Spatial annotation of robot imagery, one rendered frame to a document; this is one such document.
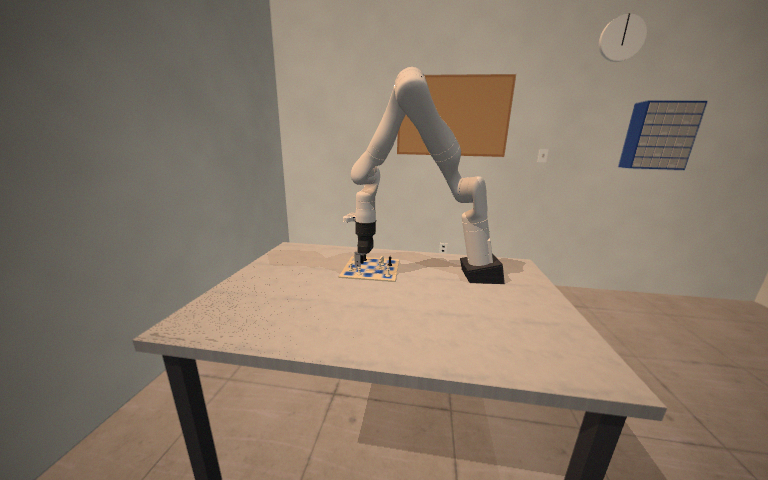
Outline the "blue and tan chessboard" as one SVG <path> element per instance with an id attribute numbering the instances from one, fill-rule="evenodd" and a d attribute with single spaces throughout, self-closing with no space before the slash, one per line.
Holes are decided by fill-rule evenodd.
<path id="1" fill-rule="evenodd" d="M 366 259 L 367 261 L 364 261 L 364 264 L 361 264 L 360 272 L 362 275 L 357 275 L 358 267 L 355 267 L 355 263 L 352 263 L 354 260 L 352 256 L 339 275 L 339 278 L 395 282 L 399 259 L 391 259 L 392 266 L 389 266 L 390 277 L 385 276 L 387 274 L 387 264 L 389 263 L 389 259 L 384 259 L 384 265 L 381 269 L 378 268 L 380 258 L 366 257 Z M 353 265 L 353 271 L 349 271 L 350 263 Z"/>

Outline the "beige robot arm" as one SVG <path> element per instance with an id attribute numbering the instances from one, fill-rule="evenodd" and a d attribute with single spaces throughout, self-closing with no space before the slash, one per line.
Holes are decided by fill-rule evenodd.
<path id="1" fill-rule="evenodd" d="M 493 263 L 485 181 L 482 177 L 460 176 L 460 145 L 438 114 L 426 78 L 418 68 L 408 67 L 398 74 L 383 118 L 366 152 L 352 167 L 352 181 L 365 185 L 356 194 L 356 208 L 375 208 L 380 181 L 377 166 L 384 163 L 391 151 L 405 115 L 417 128 L 454 198 L 459 203 L 474 202 L 473 209 L 462 214 L 468 263 L 473 266 Z"/>

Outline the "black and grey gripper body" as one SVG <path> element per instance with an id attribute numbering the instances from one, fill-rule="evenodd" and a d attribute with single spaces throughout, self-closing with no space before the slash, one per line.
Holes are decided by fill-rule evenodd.
<path id="1" fill-rule="evenodd" d="M 343 222 L 355 221 L 358 235 L 357 252 L 369 253 L 373 249 L 373 235 L 376 234 L 376 211 L 374 209 L 358 209 L 343 217 Z"/>

